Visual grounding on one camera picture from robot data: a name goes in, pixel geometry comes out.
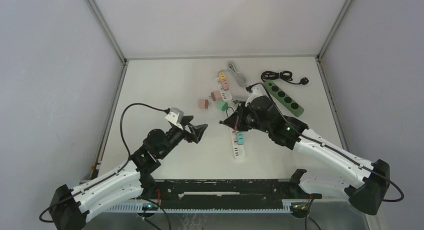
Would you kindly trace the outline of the white power strip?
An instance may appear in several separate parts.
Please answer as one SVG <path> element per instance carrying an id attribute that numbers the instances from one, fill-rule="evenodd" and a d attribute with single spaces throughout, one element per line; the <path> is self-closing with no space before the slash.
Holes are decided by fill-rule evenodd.
<path id="1" fill-rule="evenodd" d="M 214 83 L 215 83 L 218 91 L 220 91 L 220 93 L 222 95 L 222 100 L 227 102 L 227 103 L 230 103 L 233 100 L 233 97 L 230 93 L 230 90 L 223 90 L 221 81 L 219 80 L 219 77 L 215 78 Z"/>
<path id="2" fill-rule="evenodd" d="M 236 143 L 236 133 L 239 131 L 229 129 L 230 139 L 231 139 L 231 145 L 232 145 L 232 152 L 234 159 L 237 161 L 244 160 L 246 158 L 246 151 L 244 145 L 238 145 Z"/>

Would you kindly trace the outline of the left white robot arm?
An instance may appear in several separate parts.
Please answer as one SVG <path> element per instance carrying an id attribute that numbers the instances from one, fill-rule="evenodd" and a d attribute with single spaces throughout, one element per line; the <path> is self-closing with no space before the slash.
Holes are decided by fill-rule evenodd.
<path id="1" fill-rule="evenodd" d="M 157 184 L 152 173 L 181 141 L 199 143 L 208 124 L 192 125 L 192 115 L 167 132 L 151 130 L 142 146 L 115 169 L 84 184 L 58 187 L 48 213 L 58 230 L 81 230 L 100 213 L 129 199 L 153 197 Z"/>

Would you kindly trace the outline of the teal blue charger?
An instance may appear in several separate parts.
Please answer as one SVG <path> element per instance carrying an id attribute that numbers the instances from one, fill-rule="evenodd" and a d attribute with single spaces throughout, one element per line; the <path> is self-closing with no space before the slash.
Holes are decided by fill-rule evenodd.
<path id="1" fill-rule="evenodd" d="M 236 143 L 239 146 L 244 145 L 244 142 L 245 142 L 244 134 L 242 132 L 237 132 L 235 136 L 236 136 Z"/>

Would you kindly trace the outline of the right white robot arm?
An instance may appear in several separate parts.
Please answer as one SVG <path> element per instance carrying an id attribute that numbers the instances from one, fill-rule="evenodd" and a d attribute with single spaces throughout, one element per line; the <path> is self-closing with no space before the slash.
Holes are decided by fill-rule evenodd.
<path id="1" fill-rule="evenodd" d="M 375 216 L 391 184 L 390 166 L 358 157 L 322 138 L 306 123 L 280 113 L 267 96 L 242 102 L 220 124 L 239 132 L 264 132 L 277 145 L 308 155 L 331 167 L 335 175 L 318 176 L 306 169 L 292 175 L 289 193 L 295 198 L 320 194 L 348 201 L 364 214 Z"/>

